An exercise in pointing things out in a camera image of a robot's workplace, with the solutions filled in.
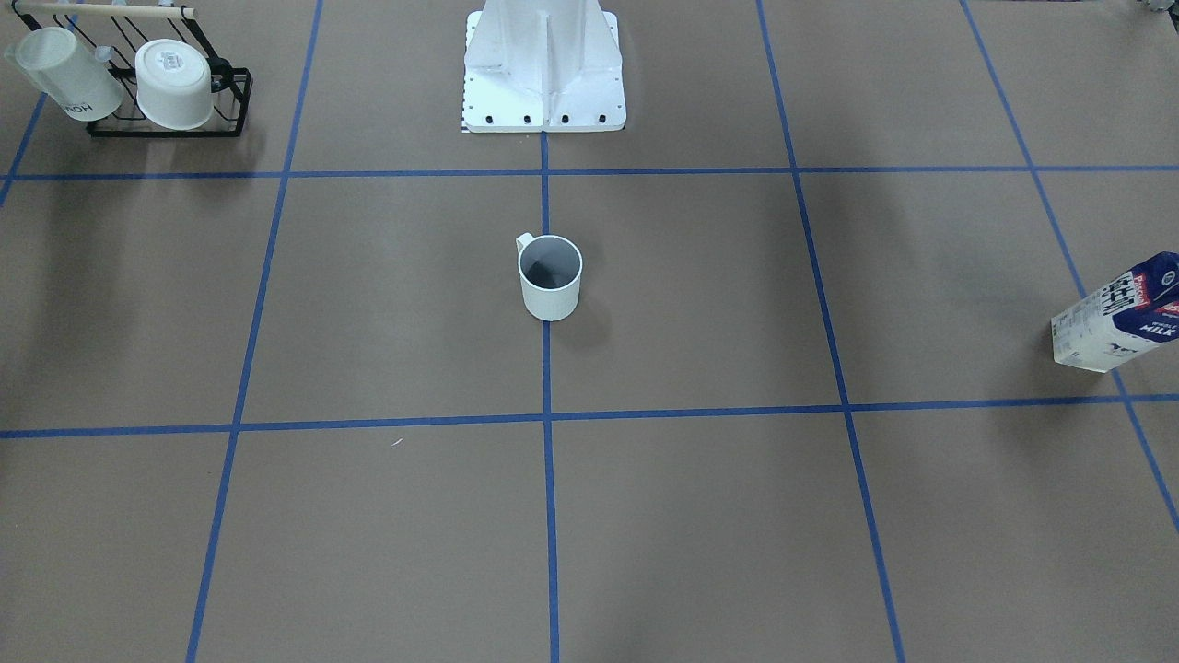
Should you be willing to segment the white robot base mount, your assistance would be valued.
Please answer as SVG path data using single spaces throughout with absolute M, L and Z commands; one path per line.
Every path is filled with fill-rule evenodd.
M 463 131 L 626 126 L 619 21 L 598 1 L 487 1 L 466 18 L 465 37 Z

